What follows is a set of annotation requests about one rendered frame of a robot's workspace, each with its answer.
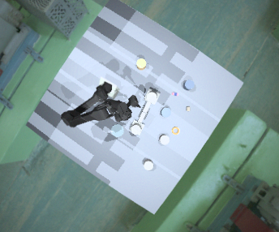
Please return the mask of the white balance beam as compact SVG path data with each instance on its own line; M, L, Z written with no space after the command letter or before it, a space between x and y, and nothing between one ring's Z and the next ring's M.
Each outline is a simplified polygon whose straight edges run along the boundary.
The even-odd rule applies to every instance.
M139 117L138 122L134 120L134 122L133 122L132 125L131 125L131 128L132 128L132 126L133 126L135 123L138 123L138 124L141 126L141 131L143 130L144 124L142 124L142 121L143 121L143 119L144 119L144 120L146 119L146 117L147 117L147 115L148 115L148 112L149 112L149 110L151 109L151 108L149 108L149 106L151 105L151 103L155 105L156 102L157 102L157 99L156 99L154 102L149 102L149 101L147 100L147 95L148 95L150 92L156 93L157 99L158 99L158 97L160 96L160 93L155 92L155 91L153 91L152 89L149 89L149 90L148 90L148 92L147 92L147 94L146 94L146 96L145 96L145 98L144 98L144 100L147 101L147 104L144 105L143 108L142 108L142 110L140 111L139 116L138 116L138 117ZM129 131L131 131L131 128L130 128Z

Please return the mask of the white round dish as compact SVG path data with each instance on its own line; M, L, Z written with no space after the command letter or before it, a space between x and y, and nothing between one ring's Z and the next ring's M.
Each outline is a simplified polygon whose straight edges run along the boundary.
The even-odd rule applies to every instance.
M120 137L124 132L123 127L120 124L115 124L111 128L111 134L115 137Z

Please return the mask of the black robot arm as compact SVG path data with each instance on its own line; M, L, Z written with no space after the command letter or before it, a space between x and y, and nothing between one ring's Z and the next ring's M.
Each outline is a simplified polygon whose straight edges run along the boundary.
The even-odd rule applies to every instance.
M132 111L127 107L125 102L107 99L107 93L111 92L112 84L104 82L102 85L97 86L96 89L97 90L93 93L92 97L87 99L84 103L74 110L68 110L61 114L61 119L67 126L74 128L92 120L105 120L115 116L114 113L120 114L123 121L126 121L131 117ZM102 103L97 105L93 111L82 114L97 102Z

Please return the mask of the light blue cylinder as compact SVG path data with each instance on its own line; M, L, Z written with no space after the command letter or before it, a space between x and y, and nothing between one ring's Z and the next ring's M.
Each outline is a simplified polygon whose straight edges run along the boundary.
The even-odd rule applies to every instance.
M186 90L191 90L195 87L195 83L193 80L188 80L183 84L183 88Z
M171 110L169 108L164 108L161 110L161 116L162 117L169 117L171 115Z

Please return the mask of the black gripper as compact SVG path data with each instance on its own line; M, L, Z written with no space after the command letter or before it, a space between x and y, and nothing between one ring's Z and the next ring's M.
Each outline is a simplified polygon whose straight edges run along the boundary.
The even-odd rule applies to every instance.
M139 102L138 102L138 100L137 100L135 95L131 95L131 97L128 99L128 101L129 102L127 103L127 107L132 106L132 107L139 107L139 108L141 108L140 105L138 104ZM120 114L116 114L115 113L114 117L115 117L116 122L122 121L122 118L121 118Z

